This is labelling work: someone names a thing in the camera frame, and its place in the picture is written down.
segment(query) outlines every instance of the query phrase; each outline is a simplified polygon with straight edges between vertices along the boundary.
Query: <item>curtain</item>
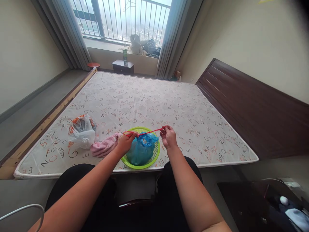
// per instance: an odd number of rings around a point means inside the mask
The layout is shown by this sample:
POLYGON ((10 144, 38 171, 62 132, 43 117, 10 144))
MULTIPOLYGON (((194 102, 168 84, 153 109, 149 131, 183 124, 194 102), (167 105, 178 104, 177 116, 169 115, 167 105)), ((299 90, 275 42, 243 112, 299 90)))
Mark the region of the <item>curtain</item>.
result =
POLYGON ((89 71, 88 49, 69 0, 31 0, 71 69, 89 71))
POLYGON ((173 76, 202 2, 172 1, 155 78, 166 80, 173 76))

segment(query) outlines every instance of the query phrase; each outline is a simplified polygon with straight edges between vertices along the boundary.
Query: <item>floor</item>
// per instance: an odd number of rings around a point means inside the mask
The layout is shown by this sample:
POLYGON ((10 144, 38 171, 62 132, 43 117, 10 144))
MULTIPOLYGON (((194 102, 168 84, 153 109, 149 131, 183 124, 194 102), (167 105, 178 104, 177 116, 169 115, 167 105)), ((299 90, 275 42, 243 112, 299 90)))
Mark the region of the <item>floor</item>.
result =
MULTIPOLYGON (((73 89, 86 71, 72 70, 60 77, 33 98, 28 104, 0 124, 0 131, 6 136, 0 140, 4 157, 56 104, 73 89)), ((232 166, 200 169, 204 185, 217 204, 221 214, 233 232, 236 224, 219 191, 217 182, 240 180, 232 166)), ((117 199, 119 203, 137 198, 150 199, 154 194, 158 172, 116 174, 117 199)), ((48 195, 56 180, 0 180, 0 217, 28 204, 45 206, 48 195)), ((38 219, 35 209, 28 209, 0 222, 1 231, 25 231, 38 219)))

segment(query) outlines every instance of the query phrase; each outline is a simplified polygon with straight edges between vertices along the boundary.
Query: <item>green bottle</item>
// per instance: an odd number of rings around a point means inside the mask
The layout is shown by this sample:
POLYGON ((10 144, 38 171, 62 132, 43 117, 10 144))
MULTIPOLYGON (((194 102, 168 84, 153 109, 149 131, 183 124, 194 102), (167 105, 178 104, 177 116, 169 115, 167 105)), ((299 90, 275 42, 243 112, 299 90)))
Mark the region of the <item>green bottle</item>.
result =
POLYGON ((126 49, 123 49, 122 52, 123 52, 123 63, 124 65, 128 65, 128 55, 126 49))

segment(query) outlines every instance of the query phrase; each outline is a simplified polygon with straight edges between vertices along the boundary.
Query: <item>green plastic basket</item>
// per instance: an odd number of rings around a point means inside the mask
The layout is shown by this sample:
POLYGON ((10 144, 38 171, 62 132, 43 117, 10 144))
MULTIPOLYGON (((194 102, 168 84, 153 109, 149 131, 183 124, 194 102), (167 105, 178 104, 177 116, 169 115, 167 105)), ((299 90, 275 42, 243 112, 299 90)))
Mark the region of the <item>green plastic basket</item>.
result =
MULTIPOLYGON (((151 130, 146 128, 146 127, 133 127, 131 129, 129 129, 128 131, 136 131, 137 133, 141 134, 141 133, 145 133, 145 132, 150 132, 151 130)), ((155 143, 155 148, 154 148, 154 153, 152 155, 152 157, 150 158, 150 160, 148 160, 148 162, 142 166, 135 166, 133 164, 131 164, 126 156, 126 154, 121 158, 122 162, 127 165, 128 167, 132 168, 132 169, 145 169, 150 167, 151 165, 154 164, 154 162, 156 162, 156 160, 158 159, 160 154, 160 142, 157 141, 155 143)))

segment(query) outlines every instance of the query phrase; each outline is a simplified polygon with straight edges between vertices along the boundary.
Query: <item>pink towel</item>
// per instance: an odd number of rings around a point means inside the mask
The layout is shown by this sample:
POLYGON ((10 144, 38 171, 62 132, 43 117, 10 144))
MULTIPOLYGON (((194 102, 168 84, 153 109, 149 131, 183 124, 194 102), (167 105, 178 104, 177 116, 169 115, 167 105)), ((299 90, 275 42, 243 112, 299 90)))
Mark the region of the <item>pink towel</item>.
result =
POLYGON ((112 136, 104 139, 102 142, 97 142, 91 145, 90 151, 95 157, 107 156, 118 144, 118 139, 122 136, 121 133, 115 133, 112 136))

